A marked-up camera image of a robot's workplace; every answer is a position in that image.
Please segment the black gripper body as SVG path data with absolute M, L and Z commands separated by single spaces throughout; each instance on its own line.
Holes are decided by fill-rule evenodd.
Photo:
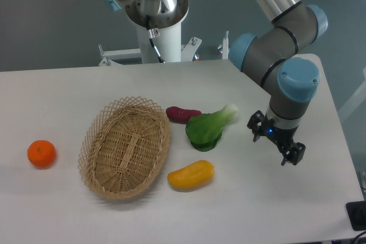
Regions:
M 273 112 L 265 114 L 265 136 L 278 147 L 279 151 L 291 151 L 295 147 L 293 137 L 298 127 L 298 119 L 281 118 Z

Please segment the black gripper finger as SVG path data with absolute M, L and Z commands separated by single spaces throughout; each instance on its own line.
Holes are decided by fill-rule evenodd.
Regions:
M 296 166 L 303 158 L 306 146 L 300 142 L 291 142 L 288 146 L 280 147 L 280 153 L 283 155 L 281 166 L 291 163 Z
M 253 115 L 251 115 L 247 123 L 247 128 L 250 129 L 253 134 L 253 142 L 257 142 L 260 137 L 265 135 L 262 127 L 264 118 L 264 114 L 260 110 L 257 110 Z

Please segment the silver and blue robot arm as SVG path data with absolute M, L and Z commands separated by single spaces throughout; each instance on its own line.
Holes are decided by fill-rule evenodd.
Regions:
M 124 9 L 135 24 L 143 63 L 191 61 L 181 46 L 181 24 L 188 0 L 104 0 L 112 10 Z M 327 29 L 324 11 L 301 0 L 256 0 L 273 29 L 262 37 L 243 34 L 228 51 L 230 61 L 270 95 L 265 113 L 248 121 L 254 140 L 267 137 L 284 163 L 298 164 L 305 146 L 293 140 L 320 81 L 317 66 L 297 53 Z

